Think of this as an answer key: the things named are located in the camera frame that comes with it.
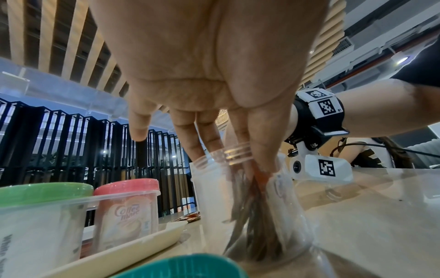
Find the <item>cable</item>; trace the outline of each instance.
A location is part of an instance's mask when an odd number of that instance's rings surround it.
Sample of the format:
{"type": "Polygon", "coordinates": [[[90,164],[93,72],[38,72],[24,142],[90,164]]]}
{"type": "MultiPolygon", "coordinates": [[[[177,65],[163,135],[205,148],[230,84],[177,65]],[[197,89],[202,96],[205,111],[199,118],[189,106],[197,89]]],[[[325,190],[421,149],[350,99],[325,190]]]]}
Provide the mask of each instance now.
{"type": "Polygon", "coordinates": [[[383,146],[383,145],[376,145],[376,144],[365,144],[365,143],[349,143],[349,144],[342,144],[340,146],[337,146],[336,148],[333,149],[333,151],[331,151],[330,156],[333,157],[333,153],[340,147],[345,147],[345,146],[370,146],[370,147],[382,147],[385,149],[394,149],[394,150],[399,150],[399,151],[405,151],[408,153],[416,153],[416,154],[421,154],[421,155],[426,155],[426,156],[431,156],[434,158],[440,158],[440,155],[436,155],[436,154],[430,154],[430,153],[424,153],[424,152],[418,152],[418,151],[413,151],[413,150],[408,150],[408,149],[404,149],[401,147],[387,147],[387,146],[383,146]]]}

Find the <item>wrist strap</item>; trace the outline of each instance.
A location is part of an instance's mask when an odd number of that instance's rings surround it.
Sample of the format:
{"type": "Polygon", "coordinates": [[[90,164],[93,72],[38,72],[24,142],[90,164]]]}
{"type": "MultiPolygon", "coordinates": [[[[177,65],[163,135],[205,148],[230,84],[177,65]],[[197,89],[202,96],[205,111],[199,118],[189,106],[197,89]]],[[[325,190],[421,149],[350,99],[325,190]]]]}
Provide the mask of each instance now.
{"type": "Polygon", "coordinates": [[[298,112],[297,127],[286,142],[294,145],[304,141],[314,150],[332,136],[348,134],[342,128],[344,106],[335,94],[323,89],[298,91],[293,104],[298,112]]]}

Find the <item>pink lid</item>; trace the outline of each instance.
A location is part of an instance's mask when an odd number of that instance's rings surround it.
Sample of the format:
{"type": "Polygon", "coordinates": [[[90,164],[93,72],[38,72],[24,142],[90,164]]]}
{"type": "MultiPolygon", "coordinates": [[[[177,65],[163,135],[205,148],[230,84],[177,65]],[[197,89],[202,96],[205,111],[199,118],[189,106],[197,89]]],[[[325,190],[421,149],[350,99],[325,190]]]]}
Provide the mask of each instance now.
{"type": "Polygon", "coordinates": [[[98,187],[93,195],[108,195],[136,191],[159,191],[159,182],[155,179],[136,179],[112,182],[98,187]]]}

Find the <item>white tray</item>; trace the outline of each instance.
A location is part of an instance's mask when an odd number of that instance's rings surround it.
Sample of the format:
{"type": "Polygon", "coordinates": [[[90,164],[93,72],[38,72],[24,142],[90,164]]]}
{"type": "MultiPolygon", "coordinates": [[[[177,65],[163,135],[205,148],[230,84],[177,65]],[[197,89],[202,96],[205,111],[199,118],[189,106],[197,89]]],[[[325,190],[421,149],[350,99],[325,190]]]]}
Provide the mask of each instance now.
{"type": "Polygon", "coordinates": [[[169,222],[162,231],[59,267],[40,278],[105,278],[175,244],[187,223],[169,222]]]}

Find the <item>table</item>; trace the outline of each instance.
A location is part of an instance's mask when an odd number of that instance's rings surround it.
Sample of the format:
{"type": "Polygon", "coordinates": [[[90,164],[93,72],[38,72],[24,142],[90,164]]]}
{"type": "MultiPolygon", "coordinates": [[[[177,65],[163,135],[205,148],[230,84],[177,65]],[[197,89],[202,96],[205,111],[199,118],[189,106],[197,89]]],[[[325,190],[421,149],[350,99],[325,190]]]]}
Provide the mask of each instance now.
{"type": "MultiPolygon", "coordinates": [[[[252,278],[439,277],[440,172],[420,169],[354,169],[355,182],[296,186],[314,233],[314,247],[294,261],[252,278]]],[[[162,218],[166,223],[179,216],[162,218]]],[[[136,267],[171,256],[203,252],[201,221],[190,223],[170,248],[136,267]]]]}

